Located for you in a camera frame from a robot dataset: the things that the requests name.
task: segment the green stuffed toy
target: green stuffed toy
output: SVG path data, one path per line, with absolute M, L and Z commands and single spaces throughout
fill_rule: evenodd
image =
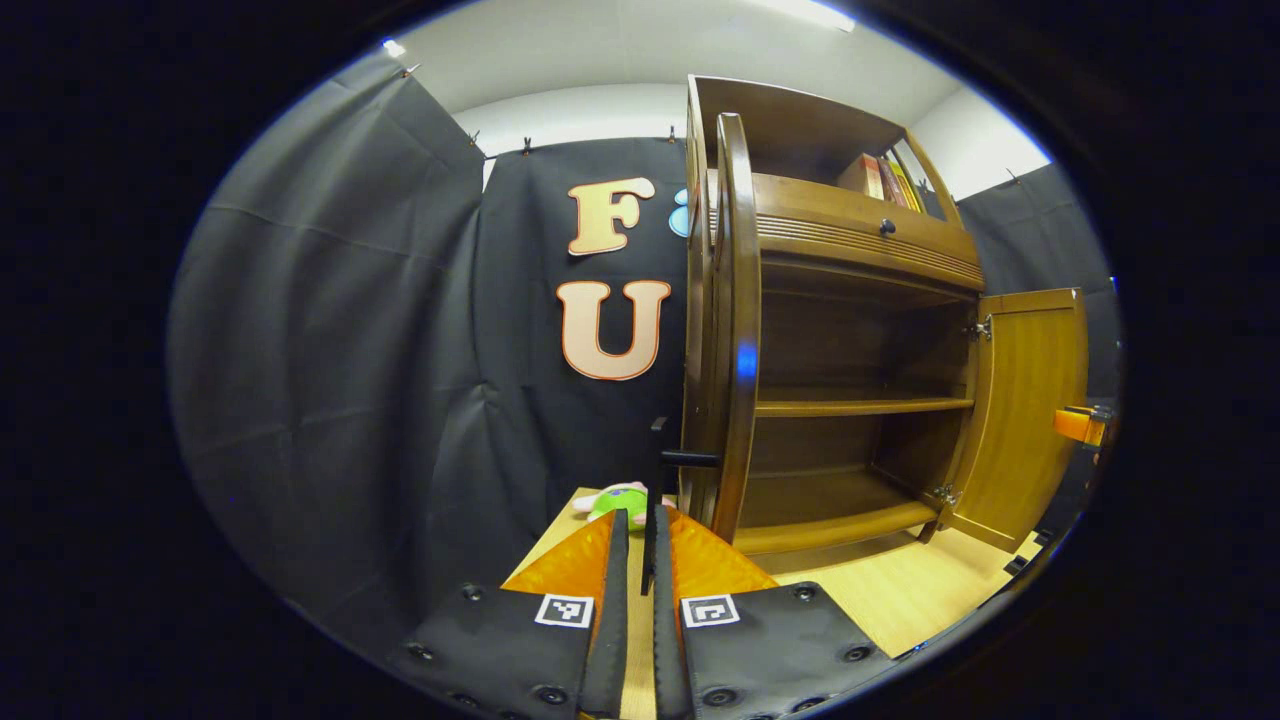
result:
M 596 495 L 589 495 L 573 501 L 573 510 L 588 512 L 586 520 L 591 521 L 614 510 L 627 511 L 627 529 L 631 532 L 644 529 L 646 520 L 649 491 L 644 483 L 620 483 L 602 489 Z M 662 503 L 675 507 L 676 503 L 662 498 Z

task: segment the ceiling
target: ceiling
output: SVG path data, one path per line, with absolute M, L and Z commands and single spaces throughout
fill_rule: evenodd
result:
M 803 90 L 911 126 L 960 88 L 861 24 L 846 33 L 751 0 L 480 0 L 396 40 L 449 113 L 695 73 Z

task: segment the screw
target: screw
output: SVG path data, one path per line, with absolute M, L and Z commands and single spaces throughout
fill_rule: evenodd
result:
M 703 696 L 703 702 L 710 705 L 712 707 L 719 707 L 722 705 L 728 705 L 737 700 L 737 693 L 728 689 L 721 688 L 718 691 L 712 691 Z
M 810 707 L 813 707 L 813 706 L 815 706 L 815 705 L 820 703 L 820 702 L 822 702 L 822 701 L 824 701 L 824 700 L 827 700 L 827 698 L 822 698 L 822 697 L 810 697 L 809 700 L 806 700 L 806 701 L 803 701 L 803 702 L 800 702 L 800 705 L 797 705 L 797 706 L 792 707 L 792 708 L 791 708 L 791 712 L 800 712 L 801 710 L 809 710 Z
M 547 705 L 564 705 L 568 696 L 559 688 L 543 688 L 538 691 L 538 700 L 545 702 Z
M 404 650 L 407 650 L 408 653 L 412 655 L 413 657 L 422 661 L 430 661 L 435 659 L 435 653 L 433 653 L 430 650 L 417 643 L 408 643 L 407 646 L 404 646 Z

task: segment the wooden table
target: wooden table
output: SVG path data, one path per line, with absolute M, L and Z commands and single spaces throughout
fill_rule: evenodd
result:
M 599 492 L 579 488 L 573 498 Z M 511 573 L 516 575 L 586 524 L 586 514 L 564 503 L 543 537 Z M 890 656 L 901 655 L 964 619 L 995 594 L 1010 575 L 1014 553 L 957 532 L 940 532 L 928 544 L 919 528 L 824 550 L 758 555 L 756 565 L 780 584 L 813 580 Z M 1030 560 L 1041 546 L 1034 534 L 1016 555 Z M 627 557 L 627 666 L 623 720 L 657 717 L 653 689 L 653 597 L 640 594 L 644 536 L 631 533 Z

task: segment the blue light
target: blue light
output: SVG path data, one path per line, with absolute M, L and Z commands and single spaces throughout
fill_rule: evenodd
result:
M 755 347 L 744 345 L 737 348 L 737 377 L 740 379 L 755 375 Z

